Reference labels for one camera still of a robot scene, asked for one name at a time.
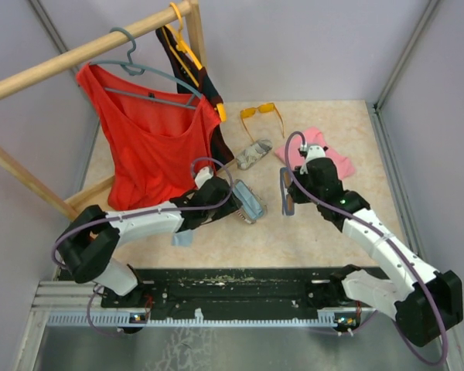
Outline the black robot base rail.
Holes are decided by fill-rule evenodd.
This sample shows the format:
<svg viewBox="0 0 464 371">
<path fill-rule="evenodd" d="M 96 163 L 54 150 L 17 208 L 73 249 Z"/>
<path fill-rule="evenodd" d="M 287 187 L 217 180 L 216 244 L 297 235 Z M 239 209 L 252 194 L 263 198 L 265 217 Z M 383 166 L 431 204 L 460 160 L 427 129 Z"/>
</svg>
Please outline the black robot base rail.
<svg viewBox="0 0 464 371">
<path fill-rule="evenodd" d="M 308 327 L 350 333 L 373 311 L 415 345 L 460 318 L 444 274 L 399 295 L 386 274 L 354 265 L 318 269 L 148 269 L 119 296 L 67 274 L 39 285 L 33 308 L 53 326 L 134 334 L 157 327 Z"/>
</svg>

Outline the grey patterned glasses case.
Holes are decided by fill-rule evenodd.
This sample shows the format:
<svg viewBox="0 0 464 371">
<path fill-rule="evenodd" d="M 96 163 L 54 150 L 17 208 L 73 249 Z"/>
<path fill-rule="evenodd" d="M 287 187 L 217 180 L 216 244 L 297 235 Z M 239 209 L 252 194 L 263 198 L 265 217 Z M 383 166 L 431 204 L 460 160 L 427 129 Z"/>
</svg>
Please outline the grey patterned glasses case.
<svg viewBox="0 0 464 371">
<path fill-rule="evenodd" d="M 248 170 L 265 157 L 272 148 L 272 142 L 266 138 L 254 141 L 236 156 L 237 167 L 240 170 Z"/>
</svg>

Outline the grey-framed sunglasses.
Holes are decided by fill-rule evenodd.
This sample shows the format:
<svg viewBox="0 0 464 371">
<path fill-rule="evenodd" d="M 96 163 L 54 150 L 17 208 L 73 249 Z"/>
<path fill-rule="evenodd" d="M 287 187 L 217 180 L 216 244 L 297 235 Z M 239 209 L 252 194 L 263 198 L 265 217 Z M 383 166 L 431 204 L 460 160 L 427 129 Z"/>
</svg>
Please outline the grey-framed sunglasses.
<svg viewBox="0 0 464 371">
<path fill-rule="evenodd" d="M 281 190 L 281 212 L 284 216 L 293 216 L 295 206 L 288 189 L 292 184 L 292 179 L 286 167 L 280 168 L 280 190 Z"/>
</svg>

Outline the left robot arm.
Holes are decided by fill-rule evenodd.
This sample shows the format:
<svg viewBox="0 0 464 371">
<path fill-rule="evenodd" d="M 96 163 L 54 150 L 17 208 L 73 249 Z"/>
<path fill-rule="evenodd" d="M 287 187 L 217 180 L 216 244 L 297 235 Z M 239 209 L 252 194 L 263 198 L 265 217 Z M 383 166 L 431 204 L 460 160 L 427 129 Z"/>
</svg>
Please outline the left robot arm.
<svg viewBox="0 0 464 371">
<path fill-rule="evenodd" d="M 213 176 L 199 188 L 157 206 L 124 212 L 89 206 L 59 237 L 54 250 L 78 284 L 104 286 L 135 307 L 144 301 L 145 287 L 127 264 L 113 258 L 117 248 L 153 235 L 195 230 L 242 206 L 230 184 Z"/>
</svg>

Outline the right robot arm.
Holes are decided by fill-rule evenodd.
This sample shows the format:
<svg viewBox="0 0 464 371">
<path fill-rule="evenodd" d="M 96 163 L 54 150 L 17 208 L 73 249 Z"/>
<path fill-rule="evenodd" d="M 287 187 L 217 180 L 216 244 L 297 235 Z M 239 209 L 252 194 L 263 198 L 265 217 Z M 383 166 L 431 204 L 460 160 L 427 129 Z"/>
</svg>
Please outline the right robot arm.
<svg viewBox="0 0 464 371">
<path fill-rule="evenodd" d="M 314 203 L 323 219 L 358 243 L 386 274 L 377 278 L 348 264 L 332 273 L 329 298 L 345 306 L 361 301 L 394 321 L 401 334 L 422 347 L 463 320 L 462 281 L 439 272 L 402 243 L 358 192 L 344 189 L 329 158 L 280 170 L 282 212 Z"/>
</svg>

